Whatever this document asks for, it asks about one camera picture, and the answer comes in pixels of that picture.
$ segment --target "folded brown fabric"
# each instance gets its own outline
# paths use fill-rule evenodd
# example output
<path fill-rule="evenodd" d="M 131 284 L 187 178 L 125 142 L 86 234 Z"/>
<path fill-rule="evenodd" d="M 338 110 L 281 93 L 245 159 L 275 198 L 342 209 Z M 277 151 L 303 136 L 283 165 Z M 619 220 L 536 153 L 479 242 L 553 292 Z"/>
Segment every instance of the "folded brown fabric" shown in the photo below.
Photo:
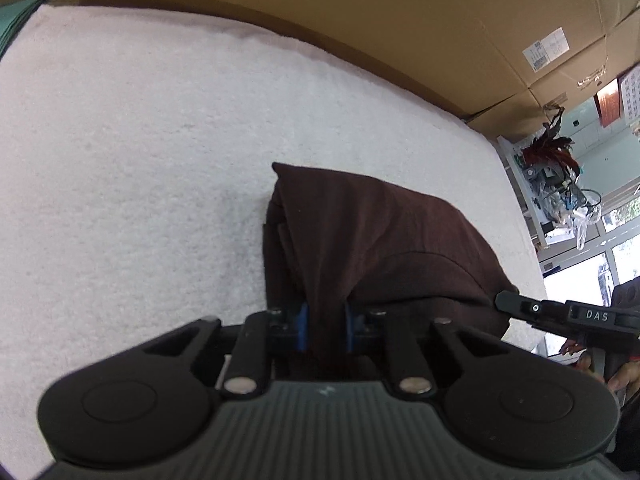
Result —
<path fill-rule="evenodd" d="M 264 226 L 267 302 L 306 299 L 309 349 L 321 366 L 344 353 L 344 305 L 411 303 L 503 336 L 494 308 L 516 291 L 488 243 L 451 204 L 376 178 L 274 164 Z"/>

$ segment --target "white fleece blanket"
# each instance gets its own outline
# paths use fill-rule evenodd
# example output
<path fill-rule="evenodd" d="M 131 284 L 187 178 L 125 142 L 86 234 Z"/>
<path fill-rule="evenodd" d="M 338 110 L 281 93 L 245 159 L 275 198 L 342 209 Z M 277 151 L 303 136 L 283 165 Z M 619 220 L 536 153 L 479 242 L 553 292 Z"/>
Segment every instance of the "white fleece blanket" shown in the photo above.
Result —
<path fill-rule="evenodd" d="M 53 380 L 205 314 L 264 307 L 273 161 L 444 198 L 545 291 L 491 145 L 318 48 L 208 16 L 43 6 L 0 61 L 0 462 L 50 460 Z M 532 348 L 521 325 L 508 338 Z"/>

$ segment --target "silver screw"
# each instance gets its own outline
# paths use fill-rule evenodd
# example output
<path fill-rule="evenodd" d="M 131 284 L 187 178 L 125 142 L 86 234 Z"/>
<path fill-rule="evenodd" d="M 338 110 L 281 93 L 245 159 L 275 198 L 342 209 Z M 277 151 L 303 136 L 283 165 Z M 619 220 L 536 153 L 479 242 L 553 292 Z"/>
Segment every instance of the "silver screw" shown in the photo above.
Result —
<path fill-rule="evenodd" d="M 420 395 L 431 390 L 431 381 L 424 377 L 405 377 L 399 386 L 406 394 Z"/>
<path fill-rule="evenodd" d="M 251 377 L 234 377 L 225 381 L 225 390 L 236 395 L 253 393 L 258 384 Z"/>

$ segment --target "brown cloth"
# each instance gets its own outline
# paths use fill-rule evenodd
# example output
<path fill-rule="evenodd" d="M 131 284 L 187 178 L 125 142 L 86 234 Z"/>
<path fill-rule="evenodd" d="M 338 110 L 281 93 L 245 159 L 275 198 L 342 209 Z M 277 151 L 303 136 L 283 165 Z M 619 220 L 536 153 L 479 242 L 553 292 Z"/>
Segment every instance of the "brown cloth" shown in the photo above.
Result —
<path fill-rule="evenodd" d="M 275 163 L 264 226 L 270 308 L 309 306 L 309 349 L 332 366 L 344 353 L 344 305 L 420 300 L 443 316 L 501 337 L 494 308 L 517 289 L 464 215 L 439 198 L 376 178 Z"/>

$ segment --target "teal fabric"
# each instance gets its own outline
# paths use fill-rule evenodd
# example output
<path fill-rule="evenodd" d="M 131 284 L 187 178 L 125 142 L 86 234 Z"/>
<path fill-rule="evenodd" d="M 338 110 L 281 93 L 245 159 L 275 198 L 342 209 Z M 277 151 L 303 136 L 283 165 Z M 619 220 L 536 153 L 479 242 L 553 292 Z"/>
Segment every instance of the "teal fabric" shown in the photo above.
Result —
<path fill-rule="evenodd" d="M 0 7 L 0 57 L 42 0 L 22 0 Z"/>

